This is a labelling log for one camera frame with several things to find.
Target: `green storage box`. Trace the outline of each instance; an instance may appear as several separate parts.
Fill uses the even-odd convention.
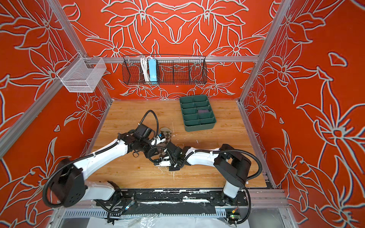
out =
[[[217,122],[206,95],[181,97],[180,107],[185,130],[188,132],[212,129]],[[198,110],[201,109],[208,112],[199,113]]]

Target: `blue power strip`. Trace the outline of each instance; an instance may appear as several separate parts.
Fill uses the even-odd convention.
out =
[[[157,73],[156,73],[156,60],[149,59],[148,60],[148,67],[150,70],[150,81],[152,84],[157,84]]]

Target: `white mesh basket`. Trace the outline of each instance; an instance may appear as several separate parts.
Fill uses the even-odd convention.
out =
[[[107,67],[100,58],[94,68],[88,68],[82,58],[75,59],[76,63],[60,78],[69,92],[94,92]]]

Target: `black wire basket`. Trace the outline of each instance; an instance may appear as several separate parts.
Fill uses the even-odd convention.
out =
[[[156,59],[157,81],[146,82],[141,57]],[[204,85],[207,83],[205,56],[193,55],[124,55],[123,82],[127,85]]]

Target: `robotic arm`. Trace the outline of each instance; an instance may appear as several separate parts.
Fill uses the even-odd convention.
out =
[[[146,158],[155,166],[168,166],[170,171],[176,171],[185,165],[207,165],[216,167],[226,179],[223,193],[234,199],[240,188],[245,187],[247,180],[259,176],[262,167],[260,161],[252,154],[237,150],[228,144],[212,150],[202,150],[193,147],[180,148],[169,142],[165,147],[156,146],[165,141],[163,134],[157,135],[151,128],[142,124],[148,111],[135,130],[124,134],[118,134],[118,138],[103,148],[85,156],[70,161],[68,158],[62,160],[55,173],[53,173],[43,188],[43,201],[49,207],[69,207],[82,200],[108,200],[116,191],[112,183],[101,183],[88,181],[88,177],[96,170],[110,161],[126,155],[129,152],[138,153],[143,151]],[[152,159],[163,150],[165,156]],[[259,165],[259,170],[252,176],[248,176],[251,161],[243,154],[252,157]],[[50,189],[60,203],[53,204],[48,200],[48,189]]]

